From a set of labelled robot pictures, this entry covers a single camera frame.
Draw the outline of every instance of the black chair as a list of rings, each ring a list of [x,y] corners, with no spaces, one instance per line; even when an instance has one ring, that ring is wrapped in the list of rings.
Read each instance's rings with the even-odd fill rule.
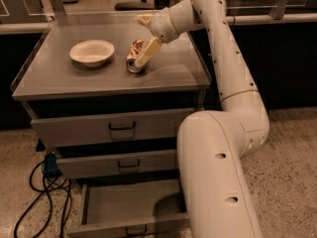
[[[116,11],[135,11],[135,10],[154,10],[168,7],[170,0],[154,0],[155,3],[148,3],[147,0],[141,0],[141,2],[123,2],[118,3],[115,6]]]

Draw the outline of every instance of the floor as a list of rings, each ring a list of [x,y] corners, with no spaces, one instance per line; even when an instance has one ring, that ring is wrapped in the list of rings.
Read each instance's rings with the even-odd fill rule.
[[[98,1],[104,5],[109,0]],[[109,10],[117,0],[111,1]],[[91,1],[80,0],[65,8],[75,12],[85,2]],[[267,142],[242,159],[264,238],[317,238],[317,107],[269,110],[268,115]],[[37,142],[33,129],[0,131],[1,238],[14,237],[17,220],[38,196],[29,187],[33,167],[45,156],[45,152],[36,152]],[[40,186],[41,179],[41,171],[37,171],[34,185]],[[75,187],[71,194],[73,206],[65,230],[77,225],[80,194]],[[64,200],[64,191],[53,193],[53,218],[40,237],[57,237]],[[48,206],[48,200],[42,198],[20,225],[19,237],[31,237],[40,230]],[[147,237],[190,238],[191,233],[185,229]]]

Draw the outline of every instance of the drawer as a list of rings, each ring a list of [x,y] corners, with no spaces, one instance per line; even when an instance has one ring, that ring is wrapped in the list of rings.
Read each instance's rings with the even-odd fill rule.
[[[82,189],[79,225],[69,237],[144,237],[189,227],[178,178]]]
[[[66,179],[96,178],[168,171],[177,168],[175,150],[57,160]]]
[[[175,137],[193,108],[35,119],[47,148]]]

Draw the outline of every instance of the black cable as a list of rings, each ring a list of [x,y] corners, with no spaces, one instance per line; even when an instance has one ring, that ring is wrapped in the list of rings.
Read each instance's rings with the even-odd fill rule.
[[[53,215],[53,200],[52,200],[52,197],[50,195],[50,192],[54,191],[54,190],[58,190],[58,189],[63,189],[67,193],[67,196],[66,196],[66,199],[65,199],[65,203],[64,203],[64,207],[63,207],[63,211],[62,211],[62,217],[61,217],[61,221],[60,221],[60,234],[59,234],[59,237],[60,238],[63,237],[63,227],[64,227],[64,225],[65,225],[65,223],[66,223],[66,221],[67,221],[67,219],[68,219],[68,217],[70,215],[70,211],[71,211],[71,207],[72,207],[72,197],[71,197],[71,194],[70,194],[71,181],[69,180],[68,181],[68,185],[65,185],[66,182],[67,182],[67,179],[65,179],[62,183],[57,183],[56,181],[58,180],[59,176],[51,179],[51,178],[46,178],[46,176],[43,175],[43,177],[42,177],[43,189],[39,189],[39,188],[34,187],[34,185],[33,185],[34,173],[38,169],[38,167],[43,166],[44,163],[45,163],[45,161],[42,161],[42,162],[36,164],[36,166],[33,168],[32,172],[30,174],[29,185],[30,185],[31,189],[36,191],[36,192],[38,192],[39,195],[29,205],[29,207],[25,210],[25,212],[21,215],[21,217],[17,221],[16,226],[14,228],[14,238],[18,238],[18,234],[17,233],[18,233],[18,229],[19,229],[19,226],[20,226],[22,220],[25,218],[25,216],[30,212],[30,210],[33,208],[33,206],[39,201],[39,199],[43,195],[47,196],[47,198],[49,200],[49,203],[50,203],[49,217],[48,217],[45,225],[40,229],[40,231],[37,234],[32,236],[32,238],[39,237],[46,230],[46,228],[48,227],[48,225],[49,225],[49,223],[51,221],[52,215]],[[68,209],[68,213],[66,214],[66,209],[67,209],[67,206],[68,206],[68,202],[70,203],[70,206],[69,206],[69,209]]]

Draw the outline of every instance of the bowl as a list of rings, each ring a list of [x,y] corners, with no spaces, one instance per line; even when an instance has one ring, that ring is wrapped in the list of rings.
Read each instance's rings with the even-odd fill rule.
[[[90,40],[75,45],[70,50],[70,57],[87,67],[101,66],[113,55],[115,48],[103,40]]]

